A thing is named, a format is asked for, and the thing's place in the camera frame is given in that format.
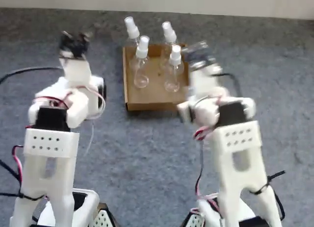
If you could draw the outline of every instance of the black cable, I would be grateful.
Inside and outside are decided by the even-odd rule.
[[[11,194],[11,193],[0,193],[0,196],[5,196],[5,197],[18,197],[18,194]]]
[[[5,168],[8,172],[10,172],[10,174],[11,174],[15,179],[17,179],[17,180],[20,182],[19,175],[18,175],[12,168],[10,168],[5,162],[3,162],[1,159],[0,159],[0,166],[2,166],[3,168]]]
[[[37,70],[63,70],[63,68],[61,67],[29,67],[29,68],[13,70],[0,78],[0,84],[2,84],[5,80],[7,80],[11,76],[21,74],[21,73],[26,73],[26,72],[37,71]]]
[[[29,67],[29,68],[13,70],[13,71],[5,74],[4,76],[0,77],[0,84],[2,84],[5,80],[7,80],[11,76],[14,76],[14,75],[17,75],[17,74],[21,74],[21,73],[26,73],[26,72],[37,71],[37,70],[63,70],[63,68],[61,68],[61,67]],[[15,179],[18,180],[18,182],[20,184],[20,189],[21,189],[22,181],[20,180],[19,175],[12,168],[10,168],[5,162],[3,162],[1,159],[0,159],[0,166],[5,168],[8,172],[10,172],[10,174]],[[29,200],[32,200],[32,201],[37,201],[37,200],[43,198],[43,196],[38,197],[38,198],[31,198],[29,196],[26,196],[26,195],[22,194],[20,192],[20,190],[19,190],[18,194],[0,193],[0,196],[20,197],[20,198],[26,198],[26,199],[29,199]]]
[[[195,183],[195,195],[198,195],[198,184],[200,182],[202,173],[203,173],[203,169],[204,169],[204,142],[200,141],[200,163],[201,163],[201,170],[200,170],[200,174],[196,180]]]
[[[228,77],[230,77],[231,80],[234,82],[234,86],[235,86],[235,91],[236,91],[237,97],[240,97],[240,98],[243,97],[242,90],[241,90],[241,86],[240,86],[240,82],[239,82],[239,80],[236,78],[235,75],[230,74],[230,73],[222,73],[222,74],[211,74],[210,76],[217,76],[217,77],[220,77],[220,76],[228,76]]]
[[[281,176],[281,175],[283,175],[283,174],[285,174],[285,173],[286,173],[285,171],[281,171],[281,172],[277,172],[276,174],[273,174],[273,175],[271,175],[271,176],[267,176],[267,183],[266,183],[262,188],[260,188],[258,191],[256,191],[256,192],[251,192],[251,191],[250,191],[250,193],[251,193],[251,194],[254,194],[254,195],[259,195],[259,194],[261,194],[261,193],[270,185],[271,181],[272,181],[274,178],[276,178],[276,177],[278,177],[278,176]],[[279,209],[280,209],[280,212],[281,212],[281,218],[280,218],[280,220],[282,221],[282,220],[286,217],[285,209],[284,209],[284,206],[283,206],[283,204],[281,203],[281,201],[280,201],[280,199],[279,199],[279,197],[278,197],[278,195],[276,194],[276,192],[275,192],[274,189],[273,189],[273,191],[274,191],[274,195],[275,195],[276,202],[277,202],[277,204],[278,204],[278,206],[279,206]]]

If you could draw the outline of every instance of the white spray nozzle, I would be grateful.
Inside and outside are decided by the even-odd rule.
[[[141,40],[139,41],[138,47],[136,49],[136,56],[138,58],[143,59],[147,57],[148,43],[149,43],[149,37],[141,36]]]
[[[124,19],[130,39],[139,37],[138,27],[135,25],[133,17],[129,16]]]
[[[177,36],[175,31],[173,30],[171,23],[166,21],[162,24],[163,35],[165,36],[166,42],[174,43],[177,41]]]
[[[172,46],[172,51],[169,58],[169,63],[173,66],[181,64],[181,47],[178,45]]]

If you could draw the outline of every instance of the gray carpet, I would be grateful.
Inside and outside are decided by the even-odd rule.
[[[91,125],[84,124],[75,187],[94,189],[123,226],[178,227],[195,206],[199,172],[198,145],[190,129],[170,113],[135,113],[124,107],[121,45],[123,19],[133,15],[152,42],[162,38],[160,25],[170,20],[182,42],[203,39],[224,71],[236,74],[247,97],[257,102],[263,155],[269,174],[286,170],[273,186],[286,208],[285,227],[314,223],[314,30],[309,21],[169,13],[0,9],[0,67],[4,74],[27,66],[58,65],[61,30],[82,30],[101,23],[88,58],[94,74],[107,80],[105,114],[96,121],[95,140],[83,157]],[[27,110],[33,94],[52,84],[60,72],[37,72],[1,85],[0,157],[10,165],[10,149],[23,144]],[[210,153],[201,181],[203,193],[217,191]],[[18,183],[0,169],[1,191]],[[254,199],[248,202],[255,205]],[[13,198],[0,197],[1,226],[8,226]]]

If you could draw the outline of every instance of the cardboard tray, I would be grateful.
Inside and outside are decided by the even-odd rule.
[[[167,92],[164,88],[163,71],[159,68],[162,45],[149,45],[150,58],[146,75],[149,78],[147,87],[138,89],[133,83],[133,71],[129,68],[132,48],[123,47],[123,79],[124,98],[127,111],[171,110],[176,111],[176,105],[185,101],[185,87],[188,86],[188,64],[184,63],[184,73],[178,76],[180,89],[178,92]]]

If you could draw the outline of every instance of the clear plastic bottle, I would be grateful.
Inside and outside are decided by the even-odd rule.
[[[165,44],[161,49],[159,66],[161,69],[164,70],[166,68],[166,65],[168,64],[172,47],[174,45],[177,45],[177,36],[169,21],[166,21],[162,24],[162,29],[163,35],[165,37]]]
[[[148,53],[149,37],[142,36],[138,47],[136,48],[135,56],[132,58],[130,65],[134,74],[134,85],[137,88],[144,88],[148,85],[149,79],[145,75],[149,58]]]
[[[139,30],[138,27],[135,25],[134,19],[131,16],[128,16],[124,19],[124,23],[126,24],[127,27],[127,32],[128,32],[128,39],[126,46],[129,48],[129,60],[131,60],[136,53],[136,48],[139,45]]]
[[[172,46],[172,51],[168,63],[165,66],[164,87],[168,92],[177,92],[180,89],[178,76],[184,72],[184,65],[181,58],[181,47]]]

